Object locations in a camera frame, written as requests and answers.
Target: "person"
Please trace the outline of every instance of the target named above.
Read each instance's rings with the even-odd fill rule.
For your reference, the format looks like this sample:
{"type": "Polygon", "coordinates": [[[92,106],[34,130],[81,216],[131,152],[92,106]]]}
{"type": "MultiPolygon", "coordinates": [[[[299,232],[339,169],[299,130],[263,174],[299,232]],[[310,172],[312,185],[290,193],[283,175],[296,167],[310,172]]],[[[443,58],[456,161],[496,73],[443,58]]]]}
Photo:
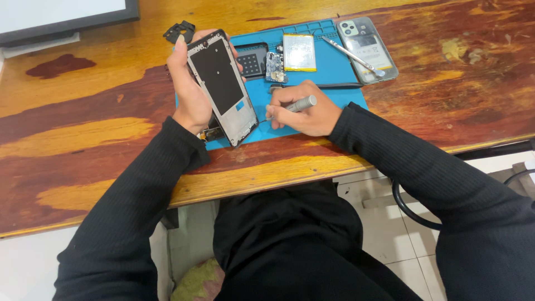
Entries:
{"type": "MultiPolygon", "coordinates": [[[[149,237],[180,175],[210,161],[196,134],[212,107],[188,72],[186,50],[177,41],[167,60],[176,112],[58,255],[54,300],[157,299],[149,237]]],[[[440,219],[436,255],[449,300],[533,300],[531,199],[353,103],[338,108],[311,81],[275,91],[266,116],[274,129],[326,136],[358,154],[440,219]],[[281,106],[311,94],[317,105],[306,111],[281,106]]],[[[356,211],[325,181],[222,201],[214,230],[225,272],[217,300],[420,299],[362,250],[356,211]]]]}

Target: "wooden table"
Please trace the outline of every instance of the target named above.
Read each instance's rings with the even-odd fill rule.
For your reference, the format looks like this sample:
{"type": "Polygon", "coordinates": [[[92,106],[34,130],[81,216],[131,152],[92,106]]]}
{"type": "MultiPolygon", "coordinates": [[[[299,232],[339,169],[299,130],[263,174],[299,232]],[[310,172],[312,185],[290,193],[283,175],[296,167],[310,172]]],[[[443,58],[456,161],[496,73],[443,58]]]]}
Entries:
{"type": "MultiPolygon", "coordinates": [[[[535,1],[140,0],[141,21],[5,61],[0,236],[79,224],[174,110],[163,65],[175,22],[231,35],[369,16],[399,68],[370,111],[452,153],[535,137],[535,1]]],[[[209,152],[171,206],[372,168],[302,134],[209,152]]]]}

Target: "blue silicone repair mat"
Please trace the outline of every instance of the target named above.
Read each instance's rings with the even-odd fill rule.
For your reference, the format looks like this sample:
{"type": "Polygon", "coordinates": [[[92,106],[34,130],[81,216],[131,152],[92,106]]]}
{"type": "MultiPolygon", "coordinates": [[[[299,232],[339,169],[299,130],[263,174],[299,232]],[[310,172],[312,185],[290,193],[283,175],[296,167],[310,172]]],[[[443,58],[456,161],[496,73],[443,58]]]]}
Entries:
{"type": "MultiPolygon", "coordinates": [[[[357,82],[355,73],[353,72],[353,68],[351,67],[347,56],[322,39],[322,36],[326,36],[334,42],[340,45],[342,44],[338,37],[334,22],[331,19],[237,35],[231,37],[231,42],[235,46],[265,42],[269,45],[269,51],[275,52],[275,47],[282,43],[283,33],[314,33],[317,68],[316,72],[288,71],[286,74],[288,75],[289,81],[284,85],[298,85],[306,79],[312,80],[315,84],[357,82]]],[[[245,88],[253,103],[259,121],[265,119],[265,106],[271,100],[271,94],[268,93],[271,84],[276,83],[265,79],[255,79],[245,83],[245,88]]],[[[353,101],[359,106],[368,109],[360,89],[324,90],[324,92],[340,108],[345,107],[353,101]]],[[[255,129],[243,143],[245,144],[297,133],[297,131],[289,126],[274,130],[271,128],[271,122],[264,122],[260,123],[258,128],[255,129]]],[[[229,146],[230,144],[225,138],[211,141],[206,144],[207,150],[229,146]]]]}

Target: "hand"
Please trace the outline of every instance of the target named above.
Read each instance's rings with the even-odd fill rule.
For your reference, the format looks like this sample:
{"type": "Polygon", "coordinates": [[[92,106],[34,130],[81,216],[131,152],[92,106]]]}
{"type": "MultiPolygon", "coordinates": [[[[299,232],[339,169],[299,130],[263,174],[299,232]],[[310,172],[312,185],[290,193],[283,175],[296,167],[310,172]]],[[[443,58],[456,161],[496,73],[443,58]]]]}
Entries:
{"type": "MultiPolygon", "coordinates": [[[[214,31],[216,29],[196,32],[192,41],[197,41],[214,31]]],[[[230,42],[229,44],[236,59],[238,53],[230,42]]],[[[173,119],[193,135],[197,135],[208,127],[208,122],[212,115],[212,105],[201,86],[197,84],[197,81],[189,73],[187,52],[188,47],[184,42],[184,37],[180,35],[174,47],[174,52],[167,58],[167,67],[173,78],[174,90],[178,97],[178,107],[173,114],[173,119]]],[[[237,66],[240,72],[243,71],[243,67],[240,64],[237,63],[237,66]]]]}
{"type": "Polygon", "coordinates": [[[295,87],[276,89],[266,109],[266,118],[275,117],[275,120],[271,121],[273,129],[282,129],[286,124],[309,136],[329,136],[342,114],[342,109],[310,80],[305,80],[295,87]],[[317,104],[312,108],[294,113],[282,107],[309,95],[314,95],[317,100],[317,104]]]}

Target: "phone housing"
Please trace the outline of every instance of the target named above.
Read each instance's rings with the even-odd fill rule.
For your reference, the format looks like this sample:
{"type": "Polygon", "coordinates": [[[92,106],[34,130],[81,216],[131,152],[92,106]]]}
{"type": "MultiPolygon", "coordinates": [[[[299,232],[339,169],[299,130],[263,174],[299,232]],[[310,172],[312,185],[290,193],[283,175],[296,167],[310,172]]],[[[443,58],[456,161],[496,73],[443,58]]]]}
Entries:
{"type": "Polygon", "coordinates": [[[188,66],[228,142],[237,148],[258,127],[258,117],[225,32],[219,29],[188,45],[188,66]]]}
{"type": "Polygon", "coordinates": [[[399,71],[370,18],[340,21],[337,30],[344,48],[375,68],[385,71],[385,75],[379,77],[361,63],[349,58],[362,84],[375,84],[398,77],[399,71]]]}

